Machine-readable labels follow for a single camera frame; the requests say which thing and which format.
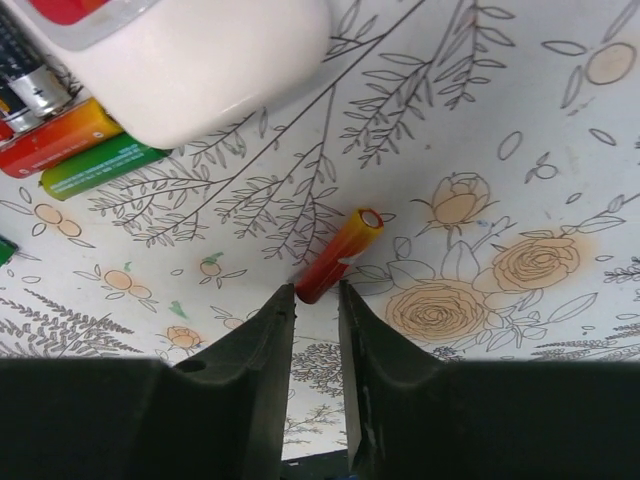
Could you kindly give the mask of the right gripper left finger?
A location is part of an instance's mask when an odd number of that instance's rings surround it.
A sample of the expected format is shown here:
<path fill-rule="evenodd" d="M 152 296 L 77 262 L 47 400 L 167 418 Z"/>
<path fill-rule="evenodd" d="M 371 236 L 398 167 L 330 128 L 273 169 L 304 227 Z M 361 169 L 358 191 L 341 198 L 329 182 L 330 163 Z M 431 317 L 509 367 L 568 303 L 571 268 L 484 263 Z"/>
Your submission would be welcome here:
<path fill-rule="evenodd" d="M 143 358 L 1 364 L 5 479 L 276 479 L 294 288 L 169 366 Z"/>

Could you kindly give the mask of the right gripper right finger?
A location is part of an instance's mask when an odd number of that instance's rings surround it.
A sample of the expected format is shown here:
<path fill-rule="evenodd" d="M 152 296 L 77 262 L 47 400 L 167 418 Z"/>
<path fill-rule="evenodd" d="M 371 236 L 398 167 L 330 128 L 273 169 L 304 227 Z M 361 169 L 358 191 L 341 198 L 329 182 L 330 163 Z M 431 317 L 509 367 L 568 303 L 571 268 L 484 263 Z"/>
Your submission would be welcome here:
<path fill-rule="evenodd" d="M 361 479 L 635 479 L 635 363 L 445 362 L 339 286 L 349 466 Z"/>

